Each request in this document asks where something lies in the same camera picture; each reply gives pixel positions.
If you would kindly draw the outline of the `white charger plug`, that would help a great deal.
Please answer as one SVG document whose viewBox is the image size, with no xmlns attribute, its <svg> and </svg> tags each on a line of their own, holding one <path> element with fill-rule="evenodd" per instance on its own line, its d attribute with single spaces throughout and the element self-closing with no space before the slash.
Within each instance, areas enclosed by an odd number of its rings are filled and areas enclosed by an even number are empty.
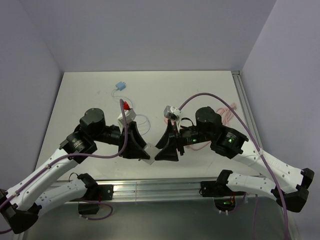
<svg viewBox="0 0 320 240">
<path fill-rule="evenodd" d="M 156 155 L 160 150 L 151 143 L 147 143 L 144 151 L 149 155 L 149 159 L 144 159 L 143 161 L 149 165 L 152 165 L 155 162 Z"/>
</svg>

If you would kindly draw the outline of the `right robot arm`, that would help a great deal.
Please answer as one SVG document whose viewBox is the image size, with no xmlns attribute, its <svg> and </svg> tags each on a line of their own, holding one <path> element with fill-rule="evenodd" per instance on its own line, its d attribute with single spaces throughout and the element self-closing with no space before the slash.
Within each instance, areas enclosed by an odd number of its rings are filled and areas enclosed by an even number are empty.
<svg viewBox="0 0 320 240">
<path fill-rule="evenodd" d="M 247 176 L 232 170 L 222 170 L 215 181 L 220 195 L 230 192 L 250 192 L 270 198 L 288 211 L 299 213 L 305 206 L 314 171 L 293 167 L 261 148 L 234 128 L 223 125 L 222 117 L 211 107 L 201 107 L 195 113 L 196 124 L 181 126 L 181 111 L 166 106 L 166 130 L 156 144 L 156 161 L 177 162 L 185 147 L 210 142 L 216 154 L 239 162 L 257 171 L 262 177 Z"/>
</svg>

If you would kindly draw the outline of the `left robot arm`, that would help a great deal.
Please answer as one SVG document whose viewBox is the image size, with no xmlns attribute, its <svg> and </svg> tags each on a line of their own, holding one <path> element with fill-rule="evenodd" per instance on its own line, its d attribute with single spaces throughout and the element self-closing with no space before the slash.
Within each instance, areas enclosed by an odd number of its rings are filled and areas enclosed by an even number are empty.
<svg viewBox="0 0 320 240">
<path fill-rule="evenodd" d="M 134 121 L 136 113 L 130 107 L 122 109 L 118 124 L 107 126 L 99 108 L 87 110 L 74 132 L 66 137 L 52 156 L 20 183 L 0 191 L 0 213 L 10 231 L 20 234 L 34 225 L 46 212 L 72 200 L 94 201 L 100 188 L 87 173 L 75 180 L 49 190 L 63 174 L 94 157 L 96 143 L 118 146 L 116 157 L 149 160 L 147 146 Z"/>
</svg>

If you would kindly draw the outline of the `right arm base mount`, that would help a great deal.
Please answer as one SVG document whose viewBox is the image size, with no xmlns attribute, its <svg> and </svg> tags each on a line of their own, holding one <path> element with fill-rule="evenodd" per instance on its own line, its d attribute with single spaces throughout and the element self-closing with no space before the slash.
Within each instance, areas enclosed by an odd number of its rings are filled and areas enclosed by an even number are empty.
<svg viewBox="0 0 320 240">
<path fill-rule="evenodd" d="M 229 213 L 235 211 L 247 201 L 243 191 L 232 191 L 226 186 L 218 185 L 215 180 L 200 182 L 199 194 L 204 198 L 213 198 L 218 211 Z"/>
</svg>

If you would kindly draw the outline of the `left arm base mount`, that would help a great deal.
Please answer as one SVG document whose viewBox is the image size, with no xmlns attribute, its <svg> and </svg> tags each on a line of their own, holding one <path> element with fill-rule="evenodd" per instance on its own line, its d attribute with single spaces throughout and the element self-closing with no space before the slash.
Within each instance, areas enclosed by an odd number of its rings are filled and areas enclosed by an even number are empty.
<svg viewBox="0 0 320 240">
<path fill-rule="evenodd" d="M 98 185 L 87 190 L 83 197 L 80 198 L 81 201 L 110 201 L 113 198 L 114 186 L 112 184 Z M 96 215 L 101 209 L 98 203 L 79 203 L 78 213 L 80 215 Z"/>
</svg>

